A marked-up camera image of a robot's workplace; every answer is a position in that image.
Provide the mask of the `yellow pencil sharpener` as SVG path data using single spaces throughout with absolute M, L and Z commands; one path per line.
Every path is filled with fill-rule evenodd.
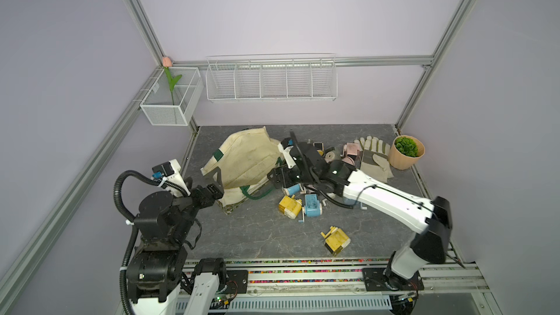
M 318 151 L 323 151 L 324 148 L 324 144 L 322 142 L 315 142 L 314 143 L 314 147 L 318 150 Z
M 279 212 L 282 213 L 285 217 L 288 217 L 291 220 L 295 220 L 301 213 L 303 204 L 302 201 L 300 199 L 296 199 L 294 195 L 285 195 L 279 202 L 278 208 Z
M 350 237 L 341 228 L 335 226 L 331 226 L 327 233 L 322 232 L 321 236 L 332 256 L 337 256 L 351 243 Z

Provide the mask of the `olive green pencil sharpener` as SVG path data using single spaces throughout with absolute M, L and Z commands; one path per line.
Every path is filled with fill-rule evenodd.
M 325 153 L 325 161 L 332 163 L 335 160 L 341 160 L 341 153 L 338 150 L 331 150 Z

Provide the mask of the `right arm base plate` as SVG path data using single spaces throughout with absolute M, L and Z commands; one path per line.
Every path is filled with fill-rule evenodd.
M 424 284 L 419 277 L 419 272 L 411 279 L 404 279 L 392 273 L 386 275 L 386 268 L 363 268 L 363 281 L 368 292 L 422 291 Z

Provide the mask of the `cream tote bag green handles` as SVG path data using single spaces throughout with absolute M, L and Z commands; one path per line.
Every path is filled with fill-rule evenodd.
M 247 200 L 258 201 L 268 194 L 257 192 L 268 183 L 268 173 L 284 163 L 280 141 L 265 127 L 231 134 L 201 168 L 203 176 L 220 169 L 224 195 L 218 205 L 230 214 Z

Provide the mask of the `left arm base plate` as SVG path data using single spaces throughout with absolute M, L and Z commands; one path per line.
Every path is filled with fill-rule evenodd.
M 213 290 L 217 295 L 243 295 L 249 286 L 248 270 L 194 271 L 190 277 L 193 291 L 198 294 Z

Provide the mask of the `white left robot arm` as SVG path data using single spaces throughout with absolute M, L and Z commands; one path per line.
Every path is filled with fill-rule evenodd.
M 122 200 L 122 187 L 130 176 L 159 189 L 141 202 L 138 214 L 132 214 Z M 126 314 L 136 314 L 143 298 L 165 303 L 179 290 L 190 291 L 188 312 L 206 314 L 215 294 L 226 290 L 228 276 L 222 258 L 202 259 L 189 279 L 183 273 L 188 250 L 194 248 L 187 237 L 199 223 L 196 215 L 225 193 L 220 169 L 211 171 L 205 180 L 205 187 L 193 187 L 191 179 L 181 187 L 164 176 L 147 177 L 134 170 L 116 179 L 115 206 L 132 226 L 119 269 L 120 300 Z

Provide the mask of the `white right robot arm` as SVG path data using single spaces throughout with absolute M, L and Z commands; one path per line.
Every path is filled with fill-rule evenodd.
M 411 280 L 427 264 L 446 261 L 452 232 L 450 203 L 398 190 L 373 179 L 342 160 L 327 162 L 313 144 L 294 135 L 278 145 L 284 164 L 272 169 L 268 179 L 276 187 L 300 184 L 332 201 L 335 196 L 374 208 L 404 224 L 413 232 L 410 242 L 389 259 L 384 278 L 393 283 Z

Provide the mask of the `pale blue pencil sharpener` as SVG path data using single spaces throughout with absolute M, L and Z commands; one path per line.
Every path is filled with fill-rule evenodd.
M 351 198 L 343 198 L 343 203 L 350 207 L 356 206 L 361 210 L 367 210 L 367 207 L 362 202 L 356 201 Z

